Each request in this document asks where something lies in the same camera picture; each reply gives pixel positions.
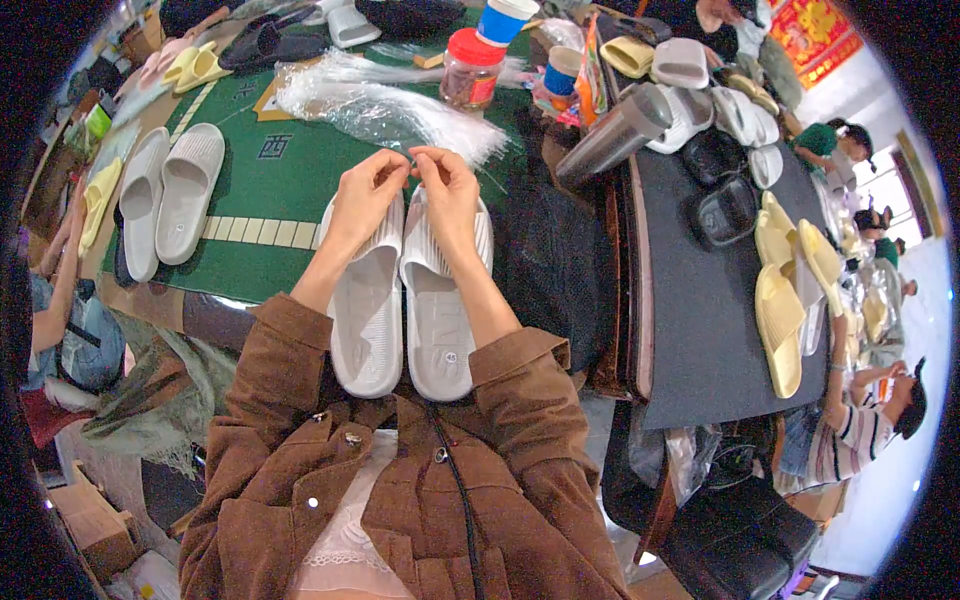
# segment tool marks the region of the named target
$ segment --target plastic jar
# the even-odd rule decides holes
[[[444,53],[441,99],[461,110],[487,108],[506,56],[506,48],[494,48],[480,41],[472,27],[454,33]]]

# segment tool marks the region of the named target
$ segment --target hand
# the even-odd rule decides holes
[[[348,251],[349,260],[379,227],[408,175],[406,156],[384,148],[340,176],[324,246],[329,241]]]
[[[890,366],[890,369],[888,370],[888,373],[885,376],[891,377],[891,378],[904,377],[904,376],[907,376],[908,373],[909,371],[906,368],[906,363],[899,360]]]
[[[427,219],[444,258],[453,268],[478,256],[473,234],[480,184],[464,159],[449,150],[419,146],[410,154],[417,161],[413,176],[427,196]]]
[[[830,324],[833,329],[833,339],[836,340],[837,344],[845,345],[847,343],[847,329],[850,327],[847,315],[834,317]]]

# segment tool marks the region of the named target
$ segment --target window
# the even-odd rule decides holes
[[[856,193],[860,196],[861,208],[870,205],[871,197],[874,199],[874,209],[878,211],[882,212],[886,206],[890,206],[894,218],[887,229],[887,237],[894,240],[901,237],[906,242],[906,247],[910,248],[920,244],[923,237],[910,198],[903,189],[903,182],[900,181],[900,175],[894,166],[891,154],[895,148],[896,146],[891,146],[874,154],[876,173],[866,161],[853,166]]]

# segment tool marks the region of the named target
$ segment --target brown jacket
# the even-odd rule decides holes
[[[473,598],[463,504],[450,466],[433,460],[440,442],[422,400],[320,398],[333,322],[285,294],[253,312],[232,417],[210,425],[206,495],[180,555],[183,598],[284,598],[392,414],[399,450],[364,531],[416,597]],[[491,600],[629,598],[584,453],[587,421],[554,353],[567,360],[566,341],[533,328],[480,348],[469,358],[475,405],[440,409],[476,513],[484,589]]]

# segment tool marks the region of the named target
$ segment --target red banner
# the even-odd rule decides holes
[[[800,81],[810,89],[863,47],[851,22],[829,0],[788,0],[774,6],[770,35],[786,50]]]

